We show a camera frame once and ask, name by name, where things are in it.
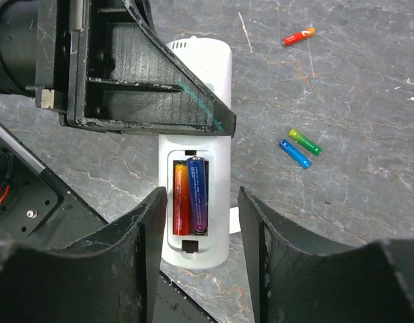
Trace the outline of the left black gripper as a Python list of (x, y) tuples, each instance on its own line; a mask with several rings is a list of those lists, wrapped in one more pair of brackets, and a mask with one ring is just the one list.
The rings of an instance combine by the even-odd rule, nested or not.
[(157, 37), (149, 1), (40, 1), (35, 104), (100, 132), (233, 136), (236, 115)]

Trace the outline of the purple battery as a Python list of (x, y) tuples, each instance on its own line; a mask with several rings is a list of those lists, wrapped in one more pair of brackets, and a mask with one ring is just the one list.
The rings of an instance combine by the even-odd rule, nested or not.
[(186, 161), (188, 167), (191, 200), (191, 225), (197, 235), (203, 236), (208, 229), (208, 193), (205, 159), (193, 156)]

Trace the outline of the white battery cover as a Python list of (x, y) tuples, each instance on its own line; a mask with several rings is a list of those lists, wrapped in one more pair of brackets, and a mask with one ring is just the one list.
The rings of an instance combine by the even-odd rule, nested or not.
[(230, 228), (229, 228), (230, 234), (241, 232), (238, 207), (232, 207), (230, 209), (229, 221), (230, 221)]

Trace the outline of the white remote control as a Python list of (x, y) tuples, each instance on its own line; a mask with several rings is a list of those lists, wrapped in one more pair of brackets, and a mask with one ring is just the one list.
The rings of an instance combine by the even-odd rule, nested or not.
[[(183, 38), (168, 48), (228, 107), (232, 52), (213, 38)], [(226, 261), (230, 239), (229, 136), (161, 135), (159, 183), (168, 194), (162, 258), (186, 269)]]

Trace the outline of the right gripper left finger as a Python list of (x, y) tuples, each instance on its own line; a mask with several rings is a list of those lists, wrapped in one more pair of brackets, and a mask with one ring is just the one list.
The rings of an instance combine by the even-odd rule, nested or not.
[(63, 249), (0, 241), (0, 322), (151, 322), (166, 189)]

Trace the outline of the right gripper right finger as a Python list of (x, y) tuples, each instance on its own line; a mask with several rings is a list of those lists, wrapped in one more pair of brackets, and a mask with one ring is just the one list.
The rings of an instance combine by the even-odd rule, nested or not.
[(256, 322), (414, 322), (414, 239), (353, 247), (238, 195)]

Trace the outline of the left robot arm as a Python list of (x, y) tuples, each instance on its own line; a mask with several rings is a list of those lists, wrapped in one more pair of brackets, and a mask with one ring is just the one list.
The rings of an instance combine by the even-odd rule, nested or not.
[(162, 42), (148, 1), (0, 1), (0, 94), (65, 127), (233, 136), (231, 76), (228, 44)]

